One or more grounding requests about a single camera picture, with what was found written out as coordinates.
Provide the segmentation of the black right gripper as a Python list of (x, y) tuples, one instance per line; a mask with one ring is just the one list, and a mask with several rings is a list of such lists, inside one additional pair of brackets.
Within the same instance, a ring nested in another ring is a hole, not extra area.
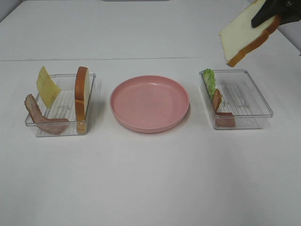
[(266, 0), (251, 20), (253, 28), (281, 13), (280, 25), (301, 20), (301, 0)]

